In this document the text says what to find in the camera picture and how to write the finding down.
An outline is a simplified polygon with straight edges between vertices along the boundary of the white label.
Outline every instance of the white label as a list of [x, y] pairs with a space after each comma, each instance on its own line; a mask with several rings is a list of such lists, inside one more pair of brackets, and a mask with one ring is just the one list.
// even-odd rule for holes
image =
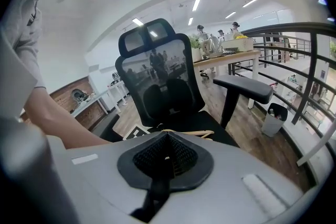
[[91, 155], [88, 155], [88, 156], [75, 158], [75, 159], [72, 159], [72, 162], [73, 162], [73, 164], [76, 165], [76, 164], [86, 163], [86, 162], [92, 161], [94, 159], [98, 159], [97, 154], [91, 154]]

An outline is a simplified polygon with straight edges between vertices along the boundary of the armrest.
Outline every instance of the armrest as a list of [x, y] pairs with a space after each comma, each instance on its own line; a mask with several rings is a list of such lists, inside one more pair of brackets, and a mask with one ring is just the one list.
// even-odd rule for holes
[[273, 95], [271, 86], [249, 78], [229, 75], [219, 76], [214, 79], [214, 84], [233, 90], [262, 104], [269, 103]]
[[118, 142], [122, 141], [122, 136], [116, 133], [112, 128], [117, 123], [118, 119], [120, 118], [119, 115], [115, 115], [113, 119], [109, 122], [109, 124], [106, 126], [102, 134], [100, 135], [100, 138], [105, 139], [109, 142]]

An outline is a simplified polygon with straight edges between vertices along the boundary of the mesh chair back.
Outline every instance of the mesh chair back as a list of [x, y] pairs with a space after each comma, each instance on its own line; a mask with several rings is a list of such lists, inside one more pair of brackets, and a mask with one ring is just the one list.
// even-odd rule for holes
[[115, 67], [144, 126], [203, 108], [189, 38], [176, 34], [167, 21], [157, 19], [124, 33], [119, 51]]

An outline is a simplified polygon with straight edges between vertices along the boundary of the brick wall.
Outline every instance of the brick wall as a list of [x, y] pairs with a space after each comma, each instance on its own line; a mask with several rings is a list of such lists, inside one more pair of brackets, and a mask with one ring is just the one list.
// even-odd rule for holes
[[[71, 97], [71, 92], [74, 89], [79, 89], [83, 92], [86, 92], [88, 95], [93, 93], [93, 89], [89, 83], [89, 80], [87, 77], [85, 77], [64, 86], [56, 92], [53, 92], [50, 96], [57, 104], [59, 104], [66, 111], [70, 112], [71, 110], [74, 110], [77, 105], [76, 101]], [[95, 102], [82, 113], [80, 113], [76, 117], [76, 120], [86, 129], [92, 130], [104, 117], [104, 111], [101, 109], [100, 105]], [[26, 114], [23, 114], [21, 118], [25, 122], [30, 122]]]

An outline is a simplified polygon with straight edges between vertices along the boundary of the white desk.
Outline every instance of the white desk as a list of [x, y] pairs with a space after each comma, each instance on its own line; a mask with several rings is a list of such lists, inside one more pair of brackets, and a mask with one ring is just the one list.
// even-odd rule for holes
[[102, 105], [102, 103], [99, 101], [99, 99], [104, 95], [107, 94], [108, 90], [106, 90], [103, 93], [97, 94], [95, 95], [93, 98], [91, 98], [88, 102], [83, 101], [81, 102], [81, 104], [73, 111], [73, 113], [71, 114], [74, 118], [77, 117], [81, 112], [83, 112], [85, 109], [87, 109], [89, 106], [91, 106], [92, 104], [94, 104], [96, 101], [99, 103], [100, 107], [103, 109], [104, 113], [107, 115], [107, 111], [104, 108], [104, 106]]
[[[212, 58], [205, 61], [194, 63], [194, 71], [196, 75], [196, 80], [198, 86], [202, 84], [202, 77], [200, 74], [200, 70], [204, 70], [207, 68], [215, 67], [217, 76], [224, 75], [224, 68], [221, 68], [225, 65], [241, 62], [246, 60], [253, 60], [253, 74], [252, 79], [258, 80], [258, 69], [259, 69], [259, 55], [260, 52], [257, 50], [246, 51], [246, 52], [238, 52], [232, 55], [225, 55], [222, 57]], [[250, 99], [248, 102], [248, 108], [253, 108], [254, 100]]]

